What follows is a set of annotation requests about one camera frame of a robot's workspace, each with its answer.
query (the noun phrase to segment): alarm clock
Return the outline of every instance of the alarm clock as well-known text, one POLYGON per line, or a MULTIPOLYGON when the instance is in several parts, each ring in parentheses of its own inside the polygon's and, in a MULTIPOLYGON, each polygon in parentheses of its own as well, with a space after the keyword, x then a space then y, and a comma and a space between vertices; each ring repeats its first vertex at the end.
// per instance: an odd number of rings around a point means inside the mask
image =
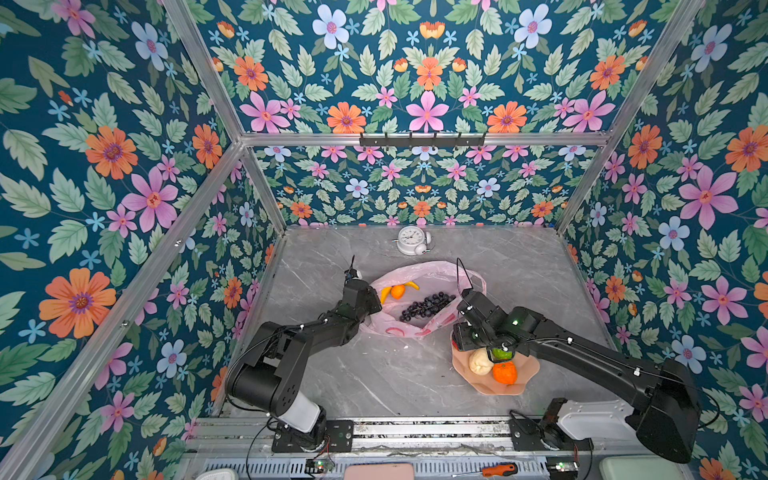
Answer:
POLYGON ((421 255, 429 251, 432 235, 424 230, 409 226, 400 230, 397 234, 397 249, 405 255, 421 255))

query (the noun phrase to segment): orange fruit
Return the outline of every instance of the orange fruit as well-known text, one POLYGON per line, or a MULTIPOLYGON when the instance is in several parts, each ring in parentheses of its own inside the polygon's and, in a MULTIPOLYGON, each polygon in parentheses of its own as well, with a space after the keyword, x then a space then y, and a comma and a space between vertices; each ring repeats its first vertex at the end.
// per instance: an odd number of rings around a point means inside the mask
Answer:
POLYGON ((518 381, 518 369, 512 362, 497 363, 493 365, 493 379, 511 385, 518 381))
POLYGON ((403 296, 405 292, 406 292, 405 285, 395 285, 392 287, 392 290, 389 292, 389 294, 392 295, 396 300, 400 300, 400 298, 403 296))

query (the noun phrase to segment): plastic bag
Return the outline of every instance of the plastic bag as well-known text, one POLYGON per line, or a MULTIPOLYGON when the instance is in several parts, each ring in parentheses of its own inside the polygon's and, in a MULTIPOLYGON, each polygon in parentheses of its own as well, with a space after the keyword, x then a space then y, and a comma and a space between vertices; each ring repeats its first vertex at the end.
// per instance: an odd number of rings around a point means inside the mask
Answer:
MULTIPOLYGON (((476 283, 480 283, 482 292, 485 294, 485 280, 471 270, 467 270, 467 273, 476 280, 476 283)), ((399 300, 387 296, 382 305, 382 311, 374 313, 361 324, 361 331, 380 335, 419 338, 442 326, 450 325, 458 319, 457 309, 462 298, 456 286, 456 265, 454 263, 436 261, 404 266, 372 282, 371 286, 376 289, 379 298, 381 298, 382 289, 405 282, 414 282, 419 286, 419 290, 407 286, 405 294, 399 300), (422 302, 425 296, 437 292, 456 295, 456 298, 430 319, 414 319, 410 323, 398 320, 402 311, 406 310, 411 303, 422 302)), ((462 290, 472 286, 464 274, 464 270, 459 270, 458 284, 462 290)))

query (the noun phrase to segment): floral wallpaper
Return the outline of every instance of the floral wallpaper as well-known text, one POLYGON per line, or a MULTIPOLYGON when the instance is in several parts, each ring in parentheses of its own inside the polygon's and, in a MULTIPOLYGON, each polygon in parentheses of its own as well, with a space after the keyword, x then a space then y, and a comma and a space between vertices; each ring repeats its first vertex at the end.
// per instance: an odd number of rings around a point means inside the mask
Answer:
POLYGON ((677 4, 203 3, 190 8, 244 125, 347 134, 606 129, 677 4))
MULTIPOLYGON (((229 140, 158 2, 5 2, 0 56, 4 455, 229 140)), ((243 176, 238 165, 38 478, 172 477, 271 252, 243 176)))
MULTIPOLYGON (((617 348, 674 359, 720 406, 706 480, 763 478, 768 416, 765 1, 708 0, 568 231, 617 348)), ((704 394, 702 421, 717 407, 704 394)))

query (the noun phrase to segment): blue flower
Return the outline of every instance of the blue flower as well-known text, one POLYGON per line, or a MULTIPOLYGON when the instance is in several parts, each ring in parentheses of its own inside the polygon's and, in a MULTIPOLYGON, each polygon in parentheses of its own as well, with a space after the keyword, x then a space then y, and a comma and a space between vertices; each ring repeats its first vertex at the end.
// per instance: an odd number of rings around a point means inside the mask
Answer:
POLYGON ((56 115, 56 118, 58 118, 59 121, 62 121, 65 118, 71 118, 70 114, 67 113, 67 110, 69 110, 67 105, 62 105, 59 107, 53 100, 51 100, 49 103, 51 104, 52 108, 48 110, 48 113, 51 115, 56 115))
POLYGON ((659 149, 659 152, 662 155, 667 155, 672 151, 672 140, 670 141, 662 141, 661 142, 661 148, 659 149))
POLYGON ((419 32, 418 31, 409 31, 408 32, 408 38, 406 38, 406 41, 409 41, 411 43, 411 46, 416 45, 420 42, 419 40, 419 32))
POLYGON ((736 25, 739 25, 740 27, 743 27, 750 19, 752 18, 752 9, 748 8, 746 12, 739 15, 739 21, 736 22, 736 25))
POLYGON ((45 331, 43 330, 43 327, 45 326, 45 322, 35 323, 35 320, 29 319, 27 322, 27 325, 29 325, 28 329, 23 329, 21 332, 18 333, 19 336, 27 336, 27 342, 29 343, 35 343, 35 339, 39 336, 45 336, 45 331))
POLYGON ((115 393, 120 389, 120 377, 119 376, 112 376, 112 381, 107 384, 107 388, 110 392, 115 393))
POLYGON ((746 469, 747 475, 752 475, 754 478, 757 478, 757 472, 760 471, 759 468, 757 468, 755 465, 752 465, 752 462, 747 459, 744 462, 741 462, 741 466, 743 466, 746 469))
POLYGON ((101 260, 98 259, 98 250, 94 250, 93 253, 89 253, 87 250, 83 250, 83 257, 85 257, 85 260, 82 260, 80 262, 80 266, 86 266, 88 265, 89 270, 94 269, 94 265, 98 265, 101 263, 101 260))
POLYGON ((221 42, 224 41, 224 39, 221 38, 221 33, 218 30, 209 30, 208 34, 210 35, 210 40, 215 41, 216 45, 221 45, 221 42))
POLYGON ((247 30, 243 30, 243 27, 237 27, 237 36, 240 37, 240 40, 246 41, 248 40, 248 34, 250 32, 247 30))
POLYGON ((690 43, 690 46, 691 46, 691 47, 695 47, 695 46, 697 46, 698 44, 700 44, 700 43, 701 43, 701 37, 702 37, 703 35, 704 35, 704 32, 703 32, 703 31, 700 31, 699 33, 697 33, 697 34, 695 34, 695 35, 691 35, 691 36, 690 36, 690 41, 689 41, 689 43, 690 43))
POLYGON ((341 57, 341 60, 344 60, 345 58, 349 58, 349 49, 344 45, 339 44, 339 47, 336 49, 336 51, 333 52, 333 54, 337 57, 341 57))
POLYGON ((349 20, 349 24, 344 28, 349 30, 350 34, 356 34, 360 32, 360 24, 356 23, 354 20, 349 20))
POLYGON ((174 70, 174 64, 164 61, 163 65, 165 65, 165 76, 176 78, 176 75, 178 75, 179 72, 174 70))
POLYGON ((77 88, 72 88, 72 92, 75 94, 73 100, 76 104, 83 104, 83 107, 87 107, 88 104, 93 101, 88 98, 88 90, 78 90, 77 88))
POLYGON ((614 38, 617 40, 621 40, 626 34, 627 30, 625 29, 624 25, 622 25, 621 28, 614 30, 614 38))
POLYGON ((101 53, 101 50, 93 40, 91 40, 91 43, 89 43, 88 45, 83 44, 83 50, 88 52, 88 58, 95 61, 101 61, 101 57, 104 56, 104 54, 101 53))
POLYGON ((442 42, 447 43, 448 46, 450 47, 451 45, 453 45, 454 41, 456 41, 456 30, 447 31, 445 33, 445 38, 442 39, 442 42))
POLYGON ((115 18, 116 18, 116 19, 117 19, 117 20, 118 20, 120 23, 127 23, 127 22, 128 22, 127 16, 125 15, 125 12, 123 12, 122 10, 120 10, 118 7, 115 7, 115 8, 114 8, 114 13, 113 13, 112 15, 114 15, 114 17, 115 17, 115 18))
POLYGON ((136 358, 128 362, 128 366, 131 367, 130 370, 128 370, 128 375, 133 375, 134 373, 138 373, 139 367, 141 364, 144 363, 144 361, 139 360, 139 356, 136 355, 136 358))
POLYGON ((645 45, 646 41, 651 40, 654 37, 654 30, 653 28, 651 30, 645 30, 643 34, 640 36, 640 43, 645 45))
POLYGON ((523 58, 523 55, 527 55, 527 54, 528 53, 525 51, 525 49, 522 46, 512 47, 512 58, 516 60, 520 60, 521 58, 523 58))
POLYGON ((127 468, 128 470, 133 470, 134 467, 139 462, 139 452, 131 452, 128 454, 128 461, 125 462, 125 465, 123 465, 123 468, 127 468))
POLYGON ((85 223, 88 225, 93 225, 92 230, 94 232, 98 232, 100 228, 104 228, 104 220, 106 220, 104 217, 100 217, 97 212, 94 212, 94 216, 85 219, 85 223))
POLYGON ((751 420, 744 416, 744 411, 742 409, 738 409, 736 413, 733 414, 733 421, 738 424, 739 428, 747 426, 751 422, 751 420))
POLYGON ((513 35, 515 33, 515 30, 518 29, 518 19, 513 18, 511 22, 505 22, 504 26, 505 26, 504 32, 507 34, 513 35))
POLYGON ((683 78, 683 80, 686 80, 688 78, 694 77, 694 67, 696 65, 689 63, 685 66, 685 69, 683 70, 683 73, 680 74, 680 76, 683 78))
POLYGON ((37 245, 39 245, 39 244, 40 244, 40 243, 37 243, 37 242, 35 241, 35 239, 37 239, 37 238, 39 238, 39 237, 40 237, 40 234, 39 234, 39 233, 35 233, 35 234, 33 235, 33 234, 32 234, 32 230, 29 230, 28 228, 25 228, 25 229, 24 229, 24 235, 21 235, 20 233, 17 233, 17 234, 16 234, 16 235, 14 235, 13 237, 14 237, 16 240, 19 240, 19 241, 21 241, 21 242, 24 242, 24 243, 22 243, 22 248, 23 248, 24 250, 27 250, 27 249, 29 248, 30 244, 31 244, 33 247, 36 247, 37 245))
POLYGON ((683 151, 690 155, 696 151, 696 147, 698 146, 699 144, 695 144, 693 140, 689 140, 687 144, 683 145, 683 151))

